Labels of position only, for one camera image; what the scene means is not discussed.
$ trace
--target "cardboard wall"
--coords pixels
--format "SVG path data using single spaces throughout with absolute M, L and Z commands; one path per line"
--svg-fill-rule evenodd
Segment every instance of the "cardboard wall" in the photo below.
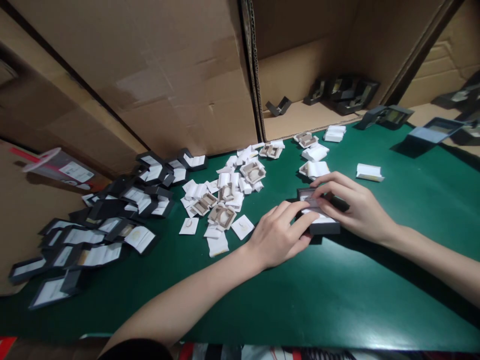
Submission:
M 2 10 L 0 56 L 18 73 L 0 88 L 2 137 L 38 152 L 60 146 L 110 177 L 146 151 Z
M 254 0 L 260 93 L 301 101 L 318 75 L 358 73 L 381 83 L 383 102 L 424 41 L 444 0 Z
M 14 290 L 8 281 L 12 265 L 40 255 L 37 233 L 43 226 L 53 218 L 68 219 L 68 213 L 85 207 L 78 193 L 30 183 L 16 165 L 19 161 L 20 157 L 0 147 L 0 295 Z
M 160 156 L 257 142 L 236 1 L 11 4 Z
M 415 75 L 399 105 L 427 104 L 457 91 L 480 70 L 480 2 L 465 0 Z

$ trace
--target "hand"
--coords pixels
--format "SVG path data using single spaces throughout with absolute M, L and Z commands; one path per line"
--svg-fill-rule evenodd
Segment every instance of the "hand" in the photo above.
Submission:
M 306 201 L 283 201 L 262 216 L 250 240 L 245 244 L 258 259 L 262 270 L 293 258 L 310 244 L 312 236 L 304 232 L 319 218 L 318 213 L 304 214 L 290 225 L 295 215 L 308 207 L 309 203 Z
M 325 214 L 339 221 L 355 235 L 384 245 L 400 231 L 400 226 L 390 218 L 366 187 L 338 171 L 320 176 L 310 186 L 317 187 L 320 184 L 323 185 L 315 190 L 312 197 L 317 199 Z M 330 201 L 320 197 L 322 194 L 330 193 L 345 200 L 350 208 L 346 212 L 341 212 Z

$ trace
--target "left hand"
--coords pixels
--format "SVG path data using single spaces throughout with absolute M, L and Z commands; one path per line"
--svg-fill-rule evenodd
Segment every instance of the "left hand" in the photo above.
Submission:
M 319 214 L 309 212 L 292 225 L 290 222 L 300 210 L 308 207 L 306 201 L 283 201 L 260 219 L 245 246 L 262 269 L 280 265 L 307 248 L 312 235 L 304 233 Z

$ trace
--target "sticker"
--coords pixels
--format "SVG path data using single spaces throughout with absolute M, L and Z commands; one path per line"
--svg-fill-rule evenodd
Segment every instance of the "sticker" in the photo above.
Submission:
M 86 168 L 78 165 L 74 161 L 70 161 L 67 165 L 58 169 L 58 171 L 68 175 L 69 177 L 81 183 L 88 181 L 94 176 L 93 172 L 88 171 Z

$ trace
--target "person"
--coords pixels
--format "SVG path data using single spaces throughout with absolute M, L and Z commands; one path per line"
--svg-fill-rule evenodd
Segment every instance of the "person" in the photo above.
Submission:
M 321 210 L 368 241 L 380 244 L 427 270 L 480 307 L 480 262 L 456 253 L 412 228 L 395 223 L 374 195 L 347 176 L 332 172 L 317 178 L 313 198 Z M 323 194 L 333 194 L 349 205 L 335 208 Z M 283 201 L 267 212 L 250 240 L 214 264 L 194 273 L 154 297 L 132 315 L 110 338 L 100 359 L 171 359 L 167 348 L 179 341 L 230 290 L 265 269 L 276 267 L 305 250 L 306 233 L 318 218 L 315 212 L 296 214 L 305 201 Z

